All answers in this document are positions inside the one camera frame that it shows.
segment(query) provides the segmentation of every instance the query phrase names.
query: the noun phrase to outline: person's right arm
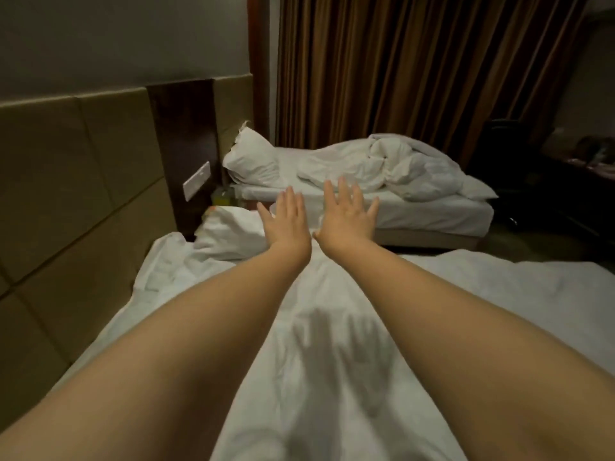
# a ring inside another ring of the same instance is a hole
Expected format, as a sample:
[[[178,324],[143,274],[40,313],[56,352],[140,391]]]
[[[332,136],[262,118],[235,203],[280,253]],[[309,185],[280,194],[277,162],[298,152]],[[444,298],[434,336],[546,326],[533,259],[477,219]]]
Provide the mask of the person's right arm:
[[[613,459],[615,380],[524,319],[372,240],[358,187],[315,235],[362,288],[471,460]]]

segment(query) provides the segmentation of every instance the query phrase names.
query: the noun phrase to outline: light switch panel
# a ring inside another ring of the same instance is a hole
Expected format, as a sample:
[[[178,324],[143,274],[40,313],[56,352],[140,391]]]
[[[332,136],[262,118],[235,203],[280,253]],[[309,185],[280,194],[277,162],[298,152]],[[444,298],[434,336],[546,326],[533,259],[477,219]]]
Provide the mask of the light switch panel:
[[[205,181],[209,179],[211,176],[211,167],[209,162],[206,162],[202,167],[200,167],[196,173],[194,173],[188,180],[183,184],[184,188],[184,197],[186,198],[186,202],[192,199],[193,195],[198,192],[198,190],[203,187]]]

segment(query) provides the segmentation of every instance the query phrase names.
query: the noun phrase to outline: white blanket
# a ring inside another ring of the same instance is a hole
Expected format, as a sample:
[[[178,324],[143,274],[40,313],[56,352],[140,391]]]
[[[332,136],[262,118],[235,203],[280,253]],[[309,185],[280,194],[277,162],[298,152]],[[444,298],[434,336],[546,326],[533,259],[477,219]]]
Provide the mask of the white blanket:
[[[256,215],[245,212],[234,216]],[[209,237],[203,245],[210,247],[214,236],[224,236],[202,232]],[[527,318],[615,373],[615,278],[599,266],[510,263],[467,251],[404,258]],[[233,267],[179,233],[161,238],[139,271],[128,305],[65,378],[173,296]],[[211,459],[465,457],[370,302],[314,243],[311,262],[285,296]]]
[[[408,201],[429,201],[461,191],[465,174],[457,163],[434,147],[396,135],[341,142],[310,152],[297,168],[297,176],[323,187],[334,187],[344,176],[364,192],[383,185]]]

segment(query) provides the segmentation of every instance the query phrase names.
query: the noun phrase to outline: person's left arm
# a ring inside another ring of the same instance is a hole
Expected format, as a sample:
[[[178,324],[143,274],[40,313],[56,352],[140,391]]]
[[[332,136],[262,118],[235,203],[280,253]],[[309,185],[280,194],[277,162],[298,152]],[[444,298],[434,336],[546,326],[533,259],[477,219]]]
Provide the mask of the person's left arm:
[[[260,205],[269,249],[180,294],[0,435],[12,460],[208,459],[284,295],[309,262],[303,197]]]

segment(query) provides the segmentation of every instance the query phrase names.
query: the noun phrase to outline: crumpled duvet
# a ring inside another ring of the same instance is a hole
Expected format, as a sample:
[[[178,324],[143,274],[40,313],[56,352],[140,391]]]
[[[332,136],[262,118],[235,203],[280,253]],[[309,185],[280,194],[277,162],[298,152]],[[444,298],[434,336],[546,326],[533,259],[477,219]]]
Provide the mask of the crumpled duvet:
[[[373,134],[314,150],[297,167],[297,176],[336,188],[339,177],[364,192],[386,186],[408,201],[436,200],[457,194],[465,174],[445,154],[424,142],[397,134]]]

